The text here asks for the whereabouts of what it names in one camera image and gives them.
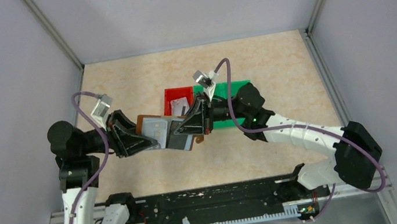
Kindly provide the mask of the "brown leather card holder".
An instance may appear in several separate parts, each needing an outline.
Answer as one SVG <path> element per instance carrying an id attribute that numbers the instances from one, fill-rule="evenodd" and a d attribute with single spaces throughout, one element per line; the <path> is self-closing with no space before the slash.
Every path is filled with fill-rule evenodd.
<path id="1" fill-rule="evenodd" d="M 138 115 L 136 133 L 155 140 L 156 144 L 148 147 L 146 151 L 166 149 L 191 151 L 194 144 L 203 143 L 204 136 L 191 134 L 176 135 L 174 129 L 184 119 L 182 116 Z"/>

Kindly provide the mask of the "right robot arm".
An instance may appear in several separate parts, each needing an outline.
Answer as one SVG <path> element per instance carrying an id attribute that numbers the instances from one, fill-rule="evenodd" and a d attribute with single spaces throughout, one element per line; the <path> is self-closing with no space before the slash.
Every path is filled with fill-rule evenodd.
<path id="1" fill-rule="evenodd" d="M 379 164 L 382 148 L 363 124 L 356 121 L 349 121 L 343 127 L 310 124 L 265 109 L 264 103 L 264 97 L 250 82 L 228 99 L 209 99 L 199 92 L 174 133 L 208 135 L 215 122 L 231 118 L 251 140 L 288 143 L 326 156 L 321 162 L 296 167 L 293 172 L 296 177 L 290 186 L 297 198 L 307 198 L 313 189 L 339 182 L 368 193 L 384 189 L 386 176 Z"/>

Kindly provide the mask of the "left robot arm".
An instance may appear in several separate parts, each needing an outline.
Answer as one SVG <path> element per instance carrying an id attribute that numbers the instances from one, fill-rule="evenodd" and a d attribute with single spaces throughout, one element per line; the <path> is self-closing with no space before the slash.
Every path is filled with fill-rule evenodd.
<path id="1" fill-rule="evenodd" d="M 99 174 L 111 152 L 125 158 L 158 143 L 136 133 L 136 124 L 119 110 L 109 114 L 104 127 L 88 132 L 66 121 L 55 122 L 47 137 L 60 169 L 64 224 L 95 224 Z M 135 198 L 128 192 L 111 195 L 104 208 L 101 224 L 130 224 L 142 215 Z"/>

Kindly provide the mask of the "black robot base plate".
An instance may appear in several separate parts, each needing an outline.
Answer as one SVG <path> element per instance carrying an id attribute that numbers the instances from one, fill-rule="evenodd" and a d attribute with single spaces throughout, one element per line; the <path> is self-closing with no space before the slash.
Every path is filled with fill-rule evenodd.
<path id="1" fill-rule="evenodd" d="M 294 174 L 138 197 L 129 205 L 126 224 L 238 224 L 296 215 L 286 203 L 328 196 L 330 188 L 302 187 Z"/>

